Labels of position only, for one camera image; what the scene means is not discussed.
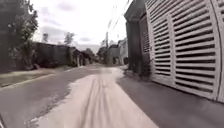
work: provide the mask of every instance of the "road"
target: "road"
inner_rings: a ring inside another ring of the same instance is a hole
[[[0,90],[7,128],[157,128],[119,87],[118,68],[99,65]]]
[[[223,128],[224,105],[91,65],[0,89],[7,128]]]

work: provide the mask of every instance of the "tree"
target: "tree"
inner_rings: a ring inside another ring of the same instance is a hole
[[[94,57],[95,56],[95,54],[93,53],[93,51],[90,48],[87,48],[85,50],[85,53],[88,54],[90,57]]]
[[[19,13],[16,14],[15,21],[8,25],[9,35],[17,41],[10,54],[19,55],[16,61],[22,61],[24,66],[29,68],[33,67],[32,58],[35,50],[31,38],[38,28],[37,17],[37,11],[30,0],[20,1]]]
[[[74,33],[67,32],[65,35],[64,43],[66,45],[70,45],[73,41]]]
[[[105,53],[106,53],[106,47],[101,47],[98,52],[97,52],[97,55],[100,57],[100,58],[103,58]]]
[[[47,43],[49,39],[49,34],[48,33],[44,33],[43,37],[42,37],[42,42],[43,43]]]

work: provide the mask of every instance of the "house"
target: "house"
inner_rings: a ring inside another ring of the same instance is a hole
[[[141,74],[149,66],[154,82],[224,102],[223,5],[134,0],[125,13],[129,68]]]
[[[118,65],[118,58],[119,58],[119,49],[117,44],[112,44],[107,49],[107,64],[109,65]]]

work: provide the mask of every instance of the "white slatted wall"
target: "white slatted wall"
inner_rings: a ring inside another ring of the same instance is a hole
[[[146,7],[154,49],[152,79],[216,99],[222,66],[219,27],[212,2],[148,0]]]
[[[212,0],[213,7],[217,16],[220,37],[221,37],[221,53],[222,53],[222,66],[224,66],[224,0]],[[219,90],[218,100],[224,102],[224,72],[221,72],[221,86]]]
[[[147,18],[144,16],[139,23],[140,26],[140,35],[141,35],[141,50],[142,50],[142,57],[143,57],[143,70],[144,74],[147,75],[150,72],[149,69],[149,33],[148,33],[148,27],[147,27]]]

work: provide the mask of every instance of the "fence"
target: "fence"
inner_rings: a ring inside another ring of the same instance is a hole
[[[224,102],[224,0],[147,0],[152,80]]]

